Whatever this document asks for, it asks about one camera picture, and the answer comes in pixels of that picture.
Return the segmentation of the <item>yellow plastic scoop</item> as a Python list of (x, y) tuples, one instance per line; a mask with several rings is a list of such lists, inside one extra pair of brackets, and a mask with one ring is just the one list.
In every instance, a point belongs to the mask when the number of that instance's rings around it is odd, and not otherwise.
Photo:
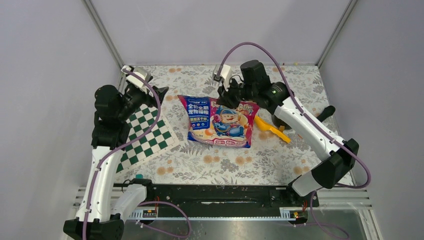
[(256, 126), (258, 127), (259, 130), (261, 130), (263, 132), (269, 131), (272, 134), (278, 136), (281, 140), (283, 140), (287, 144), (289, 144), (291, 142), (291, 139), (287, 135), (285, 135), (282, 131), (280, 131), (279, 129), (277, 129), (273, 125), (270, 125), (269, 123), (264, 121), (259, 116), (254, 117), (254, 122), (255, 122), (255, 124), (256, 124)]

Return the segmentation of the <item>pink blue pet food bag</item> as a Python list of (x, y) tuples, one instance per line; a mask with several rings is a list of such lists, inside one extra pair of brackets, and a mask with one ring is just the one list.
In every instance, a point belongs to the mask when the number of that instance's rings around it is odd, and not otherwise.
[(217, 104), (212, 97), (179, 95), (188, 115), (187, 139), (208, 145), (250, 148), (259, 106), (242, 101), (235, 108)]

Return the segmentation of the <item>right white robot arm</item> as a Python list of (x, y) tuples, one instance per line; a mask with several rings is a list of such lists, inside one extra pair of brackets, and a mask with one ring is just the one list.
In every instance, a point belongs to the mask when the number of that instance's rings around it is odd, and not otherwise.
[(258, 60), (243, 63), (240, 70), (242, 82), (238, 83), (229, 65), (215, 66), (212, 78), (221, 83), (218, 104), (231, 109), (244, 101), (257, 104), (298, 133), (321, 161), (288, 185), (287, 201), (299, 206), (309, 193), (333, 188), (354, 167), (359, 144), (354, 139), (346, 141), (325, 127), (283, 82), (272, 83)]

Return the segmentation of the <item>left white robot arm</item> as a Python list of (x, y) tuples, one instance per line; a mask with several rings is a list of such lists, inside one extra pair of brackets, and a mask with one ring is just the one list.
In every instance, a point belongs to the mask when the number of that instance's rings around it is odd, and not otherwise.
[(94, 94), (94, 129), (91, 134), (92, 160), (87, 188), (73, 219), (66, 220), (63, 232), (73, 240), (120, 240), (124, 224), (141, 203), (152, 204), (155, 192), (141, 183), (129, 189), (111, 206), (118, 164), (123, 156), (130, 126), (129, 117), (142, 105), (157, 107), (168, 87), (153, 86), (158, 99), (129, 83), (120, 93), (113, 85), (104, 85)]

